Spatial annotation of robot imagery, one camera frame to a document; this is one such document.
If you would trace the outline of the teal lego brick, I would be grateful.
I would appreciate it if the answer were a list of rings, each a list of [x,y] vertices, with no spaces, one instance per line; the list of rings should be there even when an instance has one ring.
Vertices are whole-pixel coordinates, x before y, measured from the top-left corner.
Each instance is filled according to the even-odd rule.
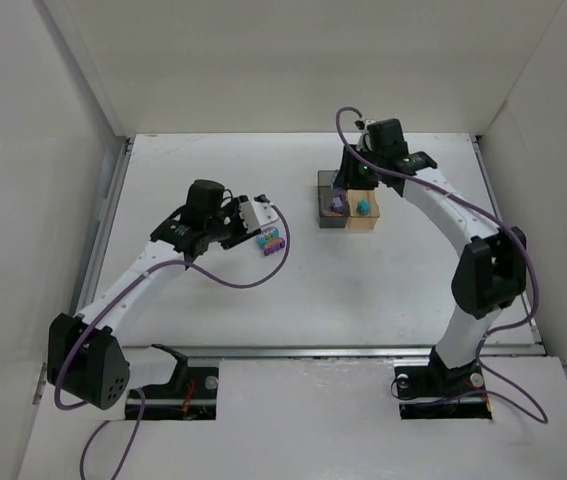
[[[361,216],[367,216],[370,214],[371,212],[371,206],[369,204],[368,201],[366,200],[360,200],[357,203],[357,207],[356,207],[356,211],[359,215]]]

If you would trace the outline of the teal purple lego stack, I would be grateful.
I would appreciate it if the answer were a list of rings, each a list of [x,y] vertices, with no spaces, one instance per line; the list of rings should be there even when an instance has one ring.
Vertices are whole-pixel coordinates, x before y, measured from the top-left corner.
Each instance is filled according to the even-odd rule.
[[[264,228],[256,236],[256,243],[264,256],[269,256],[286,247],[286,240],[280,236],[279,230],[276,227]]]

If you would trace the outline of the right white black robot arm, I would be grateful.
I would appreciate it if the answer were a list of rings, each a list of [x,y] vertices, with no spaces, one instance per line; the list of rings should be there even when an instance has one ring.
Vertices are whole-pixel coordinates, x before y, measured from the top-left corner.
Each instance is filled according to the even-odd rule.
[[[520,252],[525,236],[468,202],[429,154],[410,151],[399,120],[360,116],[355,126],[359,140],[344,145],[334,186],[373,190],[386,185],[423,213],[458,256],[451,281],[455,307],[429,363],[440,375],[460,375],[475,366],[485,334],[526,288]]]

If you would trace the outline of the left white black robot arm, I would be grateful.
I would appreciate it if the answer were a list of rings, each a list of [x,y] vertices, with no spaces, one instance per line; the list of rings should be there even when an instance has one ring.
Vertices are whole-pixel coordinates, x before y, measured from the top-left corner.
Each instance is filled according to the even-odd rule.
[[[61,396],[101,410],[147,386],[174,388],[187,364],[184,355],[154,344],[125,353],[122,344],[142,313],[179,275],[195,269],[195,260],[213,243],[230,249],[277,220],[265,196],[226,198],[225,187],[197,180],[186,202],[152,232],[132,265],[100,296],[73,315],[60,314],[49,327],[47,380],[54,402]]]

